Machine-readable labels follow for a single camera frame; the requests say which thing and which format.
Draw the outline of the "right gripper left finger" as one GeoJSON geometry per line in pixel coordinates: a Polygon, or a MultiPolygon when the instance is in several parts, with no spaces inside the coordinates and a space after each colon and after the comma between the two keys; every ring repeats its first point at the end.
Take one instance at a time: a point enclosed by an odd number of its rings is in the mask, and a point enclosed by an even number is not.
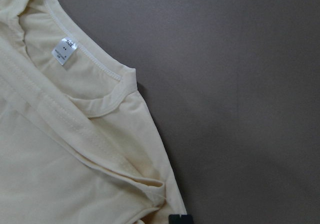
{"type": "Polygon", "coordinates": [[[171,214],[168,216],[169,224],[180,224],[181,223],[181,215],[179,214],[171,214]]]}

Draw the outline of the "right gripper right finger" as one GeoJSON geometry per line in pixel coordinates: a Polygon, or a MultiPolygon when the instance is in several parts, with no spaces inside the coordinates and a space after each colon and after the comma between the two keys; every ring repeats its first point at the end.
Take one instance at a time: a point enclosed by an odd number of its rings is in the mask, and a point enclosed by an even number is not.
{"type": "Polygon", "coordinates": [[[192,215],[181,215],[181,224],[193,224],[192,215]]]}

